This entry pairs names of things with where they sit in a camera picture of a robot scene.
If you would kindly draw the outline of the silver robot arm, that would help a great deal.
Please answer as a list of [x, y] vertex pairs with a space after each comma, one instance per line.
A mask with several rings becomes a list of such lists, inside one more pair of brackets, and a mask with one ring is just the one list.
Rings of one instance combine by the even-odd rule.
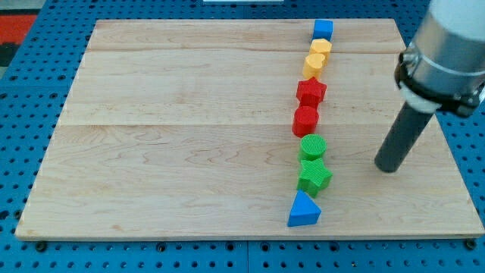
[[468, 117], [484, 100], [484, 0], [432, 0], [396, 83], [415, 111]]

